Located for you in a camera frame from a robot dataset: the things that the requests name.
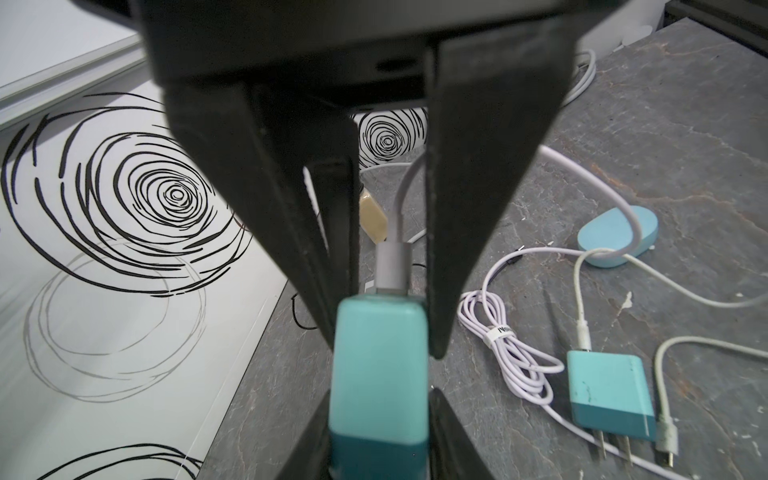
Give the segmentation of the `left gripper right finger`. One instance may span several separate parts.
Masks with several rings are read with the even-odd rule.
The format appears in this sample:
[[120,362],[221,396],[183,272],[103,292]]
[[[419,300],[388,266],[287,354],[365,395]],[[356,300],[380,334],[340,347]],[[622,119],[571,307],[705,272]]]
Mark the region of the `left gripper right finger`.
[[555,16],[443,40],[427,77],[429,353],[569,88],[577,35]]

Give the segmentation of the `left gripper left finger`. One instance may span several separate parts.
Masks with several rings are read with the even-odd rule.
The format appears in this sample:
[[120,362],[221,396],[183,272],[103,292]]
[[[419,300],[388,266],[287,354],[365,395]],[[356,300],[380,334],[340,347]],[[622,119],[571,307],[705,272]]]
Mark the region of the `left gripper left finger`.
[[358,291],[357,128],[342,110],[266,85],[163,91],[168,123],[302,297],[328,344]]

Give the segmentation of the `teal charger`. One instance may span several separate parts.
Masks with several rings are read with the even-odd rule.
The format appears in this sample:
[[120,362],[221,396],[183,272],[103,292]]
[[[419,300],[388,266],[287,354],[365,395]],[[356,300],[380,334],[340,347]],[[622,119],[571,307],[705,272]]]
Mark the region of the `teal charger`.
[[426,478],[428,358],[417,298],[370,294],[341,302],[328,420],[332,478]]
[[633,464],[630,441],[656,439],[655,411],[642,360],[629,354],[571,350],[567,354],[574,423],[619,440]]

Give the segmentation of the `beige spice jar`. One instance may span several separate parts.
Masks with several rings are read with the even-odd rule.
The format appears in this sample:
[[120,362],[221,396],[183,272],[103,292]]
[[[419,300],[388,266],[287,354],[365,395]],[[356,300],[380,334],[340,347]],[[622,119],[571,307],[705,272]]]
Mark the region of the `beige spice jar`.
[[388,218],[381,205],[366,189],[359,196],[360,226],[374,244],[379,244],[387,237]]

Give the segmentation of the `blue earbud case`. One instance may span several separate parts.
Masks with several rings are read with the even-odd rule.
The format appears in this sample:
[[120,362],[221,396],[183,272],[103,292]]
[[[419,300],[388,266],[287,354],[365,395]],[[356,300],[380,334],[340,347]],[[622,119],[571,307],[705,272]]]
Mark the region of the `blue earbud case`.
[[[655,244],[658,237],[659,221],[651,210],[637,205],[631,206],[638,217],[642,236],[640,244],[630,252],[633,257],[645,253]],[[633,233],[624,214],[618,209],[610,209],[586,223],[578,232],[577,242],[581,250],[597,248],[619,250],[632,241]]]

